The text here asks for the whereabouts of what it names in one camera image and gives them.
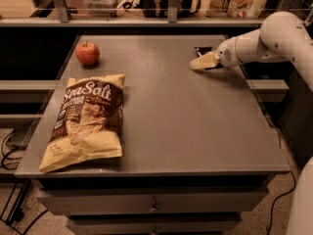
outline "black object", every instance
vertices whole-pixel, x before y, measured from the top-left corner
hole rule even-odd
[[[134,3],[127,2],[123,6],[125,9],[130,9]],[[177,8],[178,18],[188,18],[195,14],[201,7],[201,0],[198,0],[197,8],[194,12],[191,11],[193,0],[178,0]],[[143,9],[143,14],[146,18],[166,18],[167,17],[168,0],[140,0],[139,4],[135,6],[137,9]]]

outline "gray tabletop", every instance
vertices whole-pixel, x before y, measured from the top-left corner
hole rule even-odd
[[[223,35],[83,35],[100,47],[85,69],[70,57],[17,177],[211,175],[286,172],[290,168],[239,67],[194,72],[195,47]],[[123,156],[38,171],[67,79],[126,73]]]

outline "apple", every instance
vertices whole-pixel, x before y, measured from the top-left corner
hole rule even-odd
[[[92,42],[78,43],[75,49],[78,61],[83,66],[93,66],[99,61],[100,51],[98,46]]]

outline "floor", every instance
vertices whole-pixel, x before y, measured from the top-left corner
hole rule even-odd
[[[284,138],[279,129],[272,128],[273,135],[277,142],[280,143],[282,151],[284,152],[286,159],[288,160],[294,177],[297,178],[300,173],[300,168],[297,166],[292,150],[288,141]],[[0,128],[0,142],[10,133],[10,128]],[[0,167],[1,173],[13,173],[14,171],[6,171]],[[13,183],[0,183],[0,213],[5,207],[5,204],[13,189]],[[261,201],[261,203],[251,212],[242,213],[242,222],[233,230],[226,231],[224,235],[265,235],[270,223],[271,207],[274,200],[283,193],[288,192],[293,186],[293,180],[291,174],[277,175],[269,184],[269,194]],[[22,234],[28,225],[42,212],[45,211],[43,207],[36,200],[37,188],[31,186],[29,193],[27,194],[23,204],[22,211],[24,217],[21,221],[15,221],[12,226],[19,232],[13,230],[11,227],[5,225],[3,221],[0,221],[1,234],[5,235],[19,235]],[[18,191],[13,196],[13,200],[16,198]],[[274,207],[271,235],[283,235],[286,233],[289,213],[291,209],[292,193],[279,199]],[[3,213],[3,219],[8,216],[8,211]],[[67,219],[63,216],[54,216],[50,212],[46,212],[42,215],[35,224],[28,230],[27,235],[73,235],[66,227]]]

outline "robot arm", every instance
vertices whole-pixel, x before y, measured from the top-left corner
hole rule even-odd
[[[290,61],[313,91],[312,54],[313,40],[302,21],[292,13],[278,12],[269,16],[260,29],[227,39],[216,50],[191,61],[191,68]]]

